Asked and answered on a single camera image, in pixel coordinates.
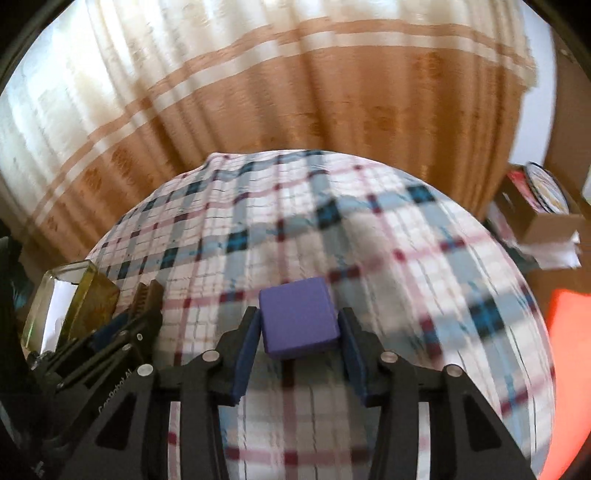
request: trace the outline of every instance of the orange object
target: orange object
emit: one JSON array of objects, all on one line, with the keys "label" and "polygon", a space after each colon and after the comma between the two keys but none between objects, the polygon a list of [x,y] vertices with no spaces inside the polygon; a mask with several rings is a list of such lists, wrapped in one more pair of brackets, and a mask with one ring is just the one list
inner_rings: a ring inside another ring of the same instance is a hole
[{"label": "orange object", "polygon": [[555,290],[546,323],[556,371],[556,416],[540,480],[558,480],[591,433],[591,295]]}]

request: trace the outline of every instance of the screw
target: screw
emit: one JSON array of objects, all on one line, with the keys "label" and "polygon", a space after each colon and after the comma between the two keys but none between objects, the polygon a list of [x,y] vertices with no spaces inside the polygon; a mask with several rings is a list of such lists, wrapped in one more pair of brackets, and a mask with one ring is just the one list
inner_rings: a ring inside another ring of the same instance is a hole
[{"label": "screw", "polygon": [[220,358],[220,353],[217,350],[205,350],[202,355],[203,360],[206,362],[215,362]]},{"label": "screw", "polygon": [[459,367],[457,365],[448,365],[447,367],[445,367],[445,370],[447,371],[447,374],[450,377],[461,377],[464,373],[462,367]]},{"label": "screw", "polygon": [[398,361],[398,355],[396,355],[394,352],[391,352],[389,350],[382,352],[382,355],[380,355],[379,357],[382,359],[382,362],[384,362],[385,364],[395,364]]},{"label": "screw", "polygon": [[154,371],[154,367],[150,364],[143,364],[138,367],[138,374],[140,377],[147,377]]}]

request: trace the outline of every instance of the plaid bed sheet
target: plaid bed sheet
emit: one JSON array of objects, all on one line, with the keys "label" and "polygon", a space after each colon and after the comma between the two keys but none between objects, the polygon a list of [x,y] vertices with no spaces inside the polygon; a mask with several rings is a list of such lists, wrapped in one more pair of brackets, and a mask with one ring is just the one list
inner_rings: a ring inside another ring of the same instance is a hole
[{"label": "plaid bed sheet", "polygon": [[[155,364],[180,365],[235,328],[261,288],[323,275],[338,308],[409,361],[461,365],[539,473],[554,416],[547,332],[504,250],[470,214],[402,171],[325,151],[212,154],[162,185],[89,258],[121,288],[165,285]],[[421,405],[419,479],[429,472]],[[337,352],[290,362],[262,342],[246,396],[220,412],[232,479],[358,479],[379,410],[360,406]],[[178,422],[168,471],[180,478]]]}]

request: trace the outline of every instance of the brown striped curtain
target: brown striped curtain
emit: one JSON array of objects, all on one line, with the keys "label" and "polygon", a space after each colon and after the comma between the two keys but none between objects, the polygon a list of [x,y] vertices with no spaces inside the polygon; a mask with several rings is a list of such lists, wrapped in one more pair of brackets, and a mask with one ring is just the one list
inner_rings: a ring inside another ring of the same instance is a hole
[{"label": "brown striped curtain", "polygon": [[0,205],[71,261],[214,151],[321,148],[480,216],[534,81],[513,0],[76,0],[0,96]]}]

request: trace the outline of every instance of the purple cube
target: purple cube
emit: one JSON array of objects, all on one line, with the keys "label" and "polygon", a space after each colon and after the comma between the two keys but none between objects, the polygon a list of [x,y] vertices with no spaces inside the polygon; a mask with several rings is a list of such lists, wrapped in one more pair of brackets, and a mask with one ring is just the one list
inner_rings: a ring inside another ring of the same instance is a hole
[{"label": "purple cube", "polygon": [[265,288],[259,305],[265,352],[271,358],[296,358],[337,343],[335,306],[323,277]]}]

